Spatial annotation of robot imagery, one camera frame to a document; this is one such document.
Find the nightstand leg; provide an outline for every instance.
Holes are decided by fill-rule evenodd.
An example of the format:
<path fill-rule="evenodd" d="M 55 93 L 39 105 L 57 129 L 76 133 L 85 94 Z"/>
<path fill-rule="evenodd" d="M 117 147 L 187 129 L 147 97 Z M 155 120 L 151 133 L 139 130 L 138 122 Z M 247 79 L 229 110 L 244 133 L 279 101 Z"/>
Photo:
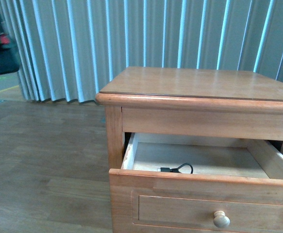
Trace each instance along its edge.
<path fill-rule="evenodd" d="M 109 168 L 121 168 L 124 151 L 121 107 L 105 106 L 105 114 Z"/>

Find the drawer front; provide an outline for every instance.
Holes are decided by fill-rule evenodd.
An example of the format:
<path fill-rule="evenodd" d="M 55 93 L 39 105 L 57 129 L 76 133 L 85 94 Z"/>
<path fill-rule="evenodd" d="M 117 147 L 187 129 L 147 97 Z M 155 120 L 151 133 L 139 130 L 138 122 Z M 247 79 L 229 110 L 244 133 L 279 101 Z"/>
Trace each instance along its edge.
<path fill-rule="evenodd" d="M 283 206 L 214 200 L 138 195 L 133 205 L 135 224 L 225 230 L 232 232 L 283 232 Z M 214 212 L 223 211 L 214 224 Z"/>
<path fill-rule="evenodd" d="M 111 169 L 114 233 L 283 233 L 283 180 Z M 227 228 L 213 224 L 224 211 Z"/>
<path fill-rule="evenodd" d="M 283 115 L 122 108 L 123 131 L 283 141 Z"/>

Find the floor board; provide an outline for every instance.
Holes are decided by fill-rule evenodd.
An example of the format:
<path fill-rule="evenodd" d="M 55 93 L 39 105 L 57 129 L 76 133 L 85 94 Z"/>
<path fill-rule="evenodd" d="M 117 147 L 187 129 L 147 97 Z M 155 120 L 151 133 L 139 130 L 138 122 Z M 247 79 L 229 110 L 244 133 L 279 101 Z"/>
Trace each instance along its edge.
<path fill-rule="evenodd" d="M 0 233 L 111 233 L 101 106 L 0 103 Z"/>

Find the nightstand top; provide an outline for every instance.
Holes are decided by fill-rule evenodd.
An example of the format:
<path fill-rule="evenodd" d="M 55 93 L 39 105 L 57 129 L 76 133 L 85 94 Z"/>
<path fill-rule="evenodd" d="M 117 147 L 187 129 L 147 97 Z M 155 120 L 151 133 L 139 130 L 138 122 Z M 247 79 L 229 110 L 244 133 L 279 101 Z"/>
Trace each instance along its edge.
<path fill-rule="evenodd" d="M 128 67 L 100 93 L 283 101 L 283 83 L 251 71 Z"/>

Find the open drawer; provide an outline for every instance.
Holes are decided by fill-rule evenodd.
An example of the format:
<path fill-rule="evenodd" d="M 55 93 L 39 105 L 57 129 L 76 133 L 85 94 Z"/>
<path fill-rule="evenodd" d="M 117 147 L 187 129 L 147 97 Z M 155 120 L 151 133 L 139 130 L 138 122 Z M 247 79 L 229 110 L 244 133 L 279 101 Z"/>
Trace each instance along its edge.
<path fill-rule="evenodd" d="M 283 155 L 264 140 L 133 133 L 109 174 L 114 233 L 283 233 Z"/>

